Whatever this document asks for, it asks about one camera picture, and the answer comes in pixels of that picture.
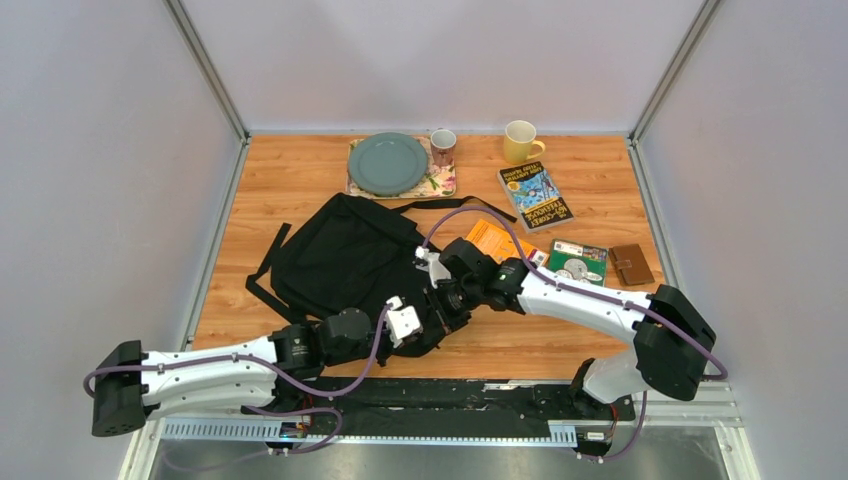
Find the black student backpack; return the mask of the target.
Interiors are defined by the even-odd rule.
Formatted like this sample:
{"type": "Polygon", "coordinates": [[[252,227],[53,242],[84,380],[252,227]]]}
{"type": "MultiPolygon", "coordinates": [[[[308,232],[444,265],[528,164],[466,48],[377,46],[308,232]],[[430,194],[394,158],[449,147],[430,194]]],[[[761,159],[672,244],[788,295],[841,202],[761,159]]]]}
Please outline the black student backpack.
{"type": "Polygon", "coordinates": [[[416,309],[423,332],[392,355],[424,356],[465,325],[450,329],[440,321],[427,273],[413,264],[425,237],[405,217],[407,209],[337,194],[297,232],[280,227],[245,287],[288,326],[320,322],[347,308],[376,321],[386,301],[399,296],[416,309]]]}

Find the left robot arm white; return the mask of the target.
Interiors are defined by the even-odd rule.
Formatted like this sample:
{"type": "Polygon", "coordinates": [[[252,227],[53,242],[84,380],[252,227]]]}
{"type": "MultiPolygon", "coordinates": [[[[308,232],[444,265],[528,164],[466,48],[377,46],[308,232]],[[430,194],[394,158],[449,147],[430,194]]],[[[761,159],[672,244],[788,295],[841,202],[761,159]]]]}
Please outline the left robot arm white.
{"type": "Polygon", "coordinates": [[[325,367],[363,359],[383,363],[421,324],[413,309],[390,300],[376,321],[356,308],[324,321],[289,325],[230,346],[185,352],[146,351],[140,341],[120,343],[83,381],[93,405],[91,433],[113,437],[148,421],[204,409],[271,405],[291,415],[306,395],[339,397],[364,380],[320,390],[310,385],[325,367]]]}

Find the orange paperback book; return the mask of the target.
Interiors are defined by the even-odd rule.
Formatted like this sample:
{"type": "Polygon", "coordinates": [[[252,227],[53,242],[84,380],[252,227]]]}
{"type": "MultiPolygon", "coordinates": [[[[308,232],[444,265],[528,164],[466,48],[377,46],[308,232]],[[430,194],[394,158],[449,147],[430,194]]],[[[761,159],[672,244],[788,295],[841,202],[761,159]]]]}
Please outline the orange paperback book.
{"type": "MultiPolygon", "coordinates": [[[[465,239],[497,263],[507,258],[519,257],[519,249],[512,242],[512,237],[509,233],[489,221],[478,220],[465,236],[465,239]]],[[[549,254],[546,251],[524,240],[520,240],[519,244],[527,258],[536,266],[544,266],[546,264],[549,258],[549,254]]]]}

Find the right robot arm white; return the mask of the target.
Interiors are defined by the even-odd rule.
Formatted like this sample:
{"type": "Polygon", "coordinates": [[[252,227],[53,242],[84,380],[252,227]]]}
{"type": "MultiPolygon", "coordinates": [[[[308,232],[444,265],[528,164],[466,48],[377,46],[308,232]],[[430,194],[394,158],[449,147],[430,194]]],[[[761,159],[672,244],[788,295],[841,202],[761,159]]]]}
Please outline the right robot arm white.
{"type": "Polygon", "coordinates": [[[417,247],[415,264],[430,276],[427,293],[446,328],[464,326],[486,305],[569,321],[627,344],[620,354],[586,360],[574,375],[570,404],[582,418],[647,390],[691,401],[705,378],[716,336],[675,287],[647,293],[581,283],[522,258],[496,263],[464,239],[440,253],[417,247]]]}

